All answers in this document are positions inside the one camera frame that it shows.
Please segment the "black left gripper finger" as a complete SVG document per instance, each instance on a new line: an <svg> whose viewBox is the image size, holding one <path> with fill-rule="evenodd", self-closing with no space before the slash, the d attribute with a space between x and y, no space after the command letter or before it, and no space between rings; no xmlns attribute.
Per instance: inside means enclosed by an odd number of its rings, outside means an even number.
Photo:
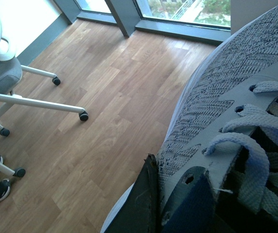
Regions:
<svg viewBox="0 0 278 233"><path fill-rule="evenodd" d="M107 215L102 233L156 233L158 167L148 154L136 181L121 195Z"/></svg>

